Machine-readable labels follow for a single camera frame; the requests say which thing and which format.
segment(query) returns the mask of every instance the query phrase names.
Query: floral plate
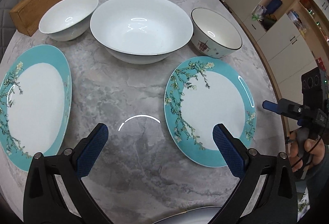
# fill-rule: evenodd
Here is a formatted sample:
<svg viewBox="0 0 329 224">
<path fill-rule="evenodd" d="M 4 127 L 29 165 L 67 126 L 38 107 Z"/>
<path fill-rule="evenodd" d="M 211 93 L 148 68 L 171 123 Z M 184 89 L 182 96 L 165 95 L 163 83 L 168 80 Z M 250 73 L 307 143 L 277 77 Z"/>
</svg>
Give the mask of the floral plate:
<svg viewBox="0 0 329 224">
<path fill-rule="evenodd" d="M 249 147 L 256 127 L 255 104 L 241 76 L 225 62 L 194 57 L 172 73 L 164 96 L 164 114 L 178 148 L 206 167 L 226 165 L 213 141 L 213 127 L 223 123 Z"/>
<path fill-rule="evenodd" d="M 71 72 L 59 49 L 39 45 L 16 59 L 0 87 L 0 142 L 18 168 L 28 171 L 37 152 L 58 153 L 71 98 Z"/>
</svg>

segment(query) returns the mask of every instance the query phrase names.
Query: bowl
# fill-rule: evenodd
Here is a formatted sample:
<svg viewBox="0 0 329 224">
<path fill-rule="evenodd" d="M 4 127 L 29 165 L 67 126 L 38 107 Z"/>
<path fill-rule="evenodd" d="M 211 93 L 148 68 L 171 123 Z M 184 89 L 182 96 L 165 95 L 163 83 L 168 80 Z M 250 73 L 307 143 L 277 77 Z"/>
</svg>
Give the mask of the bowl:
<svg viewBox="0 0 329 224">
<path fill-rule="evenodd" d="M 222 15 L 206 8 L 195 8 L 191 18 L 194 29 L 191 41 L 203 54 L 220 58 L 242 47 L 240 34 Z"/>
<path fill-rule="evenodd" d="M 168 0 L 108 0 L 93 13 L 90 30 L 114 57 L 151 64 L 186 45 L 193 25 L 187 13 Z"/>
<path fill-rule="evenodd" d="M 55 41 L 70 41 L 89 28 L 98 0 L 62 0 L 51 7 L 39 22 L 40 32 Z"/>
</svg>

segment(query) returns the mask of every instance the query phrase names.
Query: white bowl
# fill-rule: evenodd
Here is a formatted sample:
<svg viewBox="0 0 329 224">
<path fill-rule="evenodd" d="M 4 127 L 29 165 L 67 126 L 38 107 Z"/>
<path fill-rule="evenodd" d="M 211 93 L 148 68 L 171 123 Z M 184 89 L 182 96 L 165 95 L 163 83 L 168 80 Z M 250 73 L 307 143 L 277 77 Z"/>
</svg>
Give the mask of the white bowl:
<svg viewBox="0 0 329 224">
<path fill-rule="evenodd" d="M 206 8 L 191 13 L 194 46 L 202 53 L 220 58 L 239 50 L 242 39 L 236 28 L 223 16 Z"/>
<path fill-rule="evenodd" d="M 168 0 L 108 0 L 90 21 L 92 34 L 116 58 L 151 64 L 187 44 L 190 17 Z"/>
<path fill-rule="evenodd" d="M 62 0 L 41 18 L 39 30 L 56 41 L 70 41 L 84 33 L 98 0 Z"/>
</svg>

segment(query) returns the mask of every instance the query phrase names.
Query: metal bolt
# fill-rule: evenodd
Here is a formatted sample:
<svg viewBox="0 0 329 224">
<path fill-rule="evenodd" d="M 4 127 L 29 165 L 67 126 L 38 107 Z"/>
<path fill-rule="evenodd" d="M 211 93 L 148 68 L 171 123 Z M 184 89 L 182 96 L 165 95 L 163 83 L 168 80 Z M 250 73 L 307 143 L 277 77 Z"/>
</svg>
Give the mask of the metal bolt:
<svg viewBox="0 0 329 224">
<path fill-rule="evenodd" d="M 257 155 L 257 150 L 256 149 L 254 149 L 254 148 L 251 148 L 251 149 L 249 149 L 249 153 L 251 154 L 251 155 Z"/>
<path fill-rule="evenodd" d="M 39 159 L 41 157 L 41 153 L 36 153 L 35 155 L 34 155 L 34 159 Z"/>
<path fill-rule="evenodd" d="M 72 149 L 71 148 L 67 148 L 64 150 L 64 155 L 70 155 L 72 153 Z"/>
<path fill-rule="evenodd" d="M 281 153 L 280 153 L 280 157 L 281 157 L 282 159 L 286 159 L 286 158 L 287 158 L 287 154 L 284 153 L 284 152 L 281 152 Z"/>
</svg>

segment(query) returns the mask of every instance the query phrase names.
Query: gray marble tabletop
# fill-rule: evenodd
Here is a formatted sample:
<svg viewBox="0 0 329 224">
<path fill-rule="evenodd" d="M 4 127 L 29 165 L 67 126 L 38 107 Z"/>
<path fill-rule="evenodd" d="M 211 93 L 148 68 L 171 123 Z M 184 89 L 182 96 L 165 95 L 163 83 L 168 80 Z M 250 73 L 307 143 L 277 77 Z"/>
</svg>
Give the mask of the gray marble tabletop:
<svg viewBox="0 0 329 224">
<path fill-rule="evenodd" d="M 251 147 L 269 155 L 284 151 L 280 116 L 262 108 L 264 100 L 276 102 L 271 83 L 238 23 L 219 0 L 170 1 L 188 14 L 196 7 L 214 10 L 237 28 L 243 47 L 222 60 L 239 72 L 253 94 L 257 126 Z M 39 31 L 32 37 L 16 32 L 2 59 L 0 78 L 20 54 L 40 44 L 58 47 L 72 73 L 72 108 L 61 151 L 75 147 L 99 122 L 109 128 L 109 139 L 83 182 L 114 223 L 149 224 L 187 209 L 224 204 L 238 178 L 228 167 L 206 168 L 188 159 L 172 140 L 163 111 L 167 81 L 180 63 L 197 55 L 193 46 L 188 44 L 155 64 L 132 65 L 109 54 L 90 30 L 69 42 L 54 41 Z M 138 117 L 118 131 L 122 122 L 139 114 L 153 116 L 161 123 Z M 20 218 L 26 177 L 27 173 L 16 168 L 1 147 L 0 186 Z M 77 213 L 58 180 L 69 209 Z M 248 210 L 256 202 L 261 185 L 262 180 Z"/>
</svg>

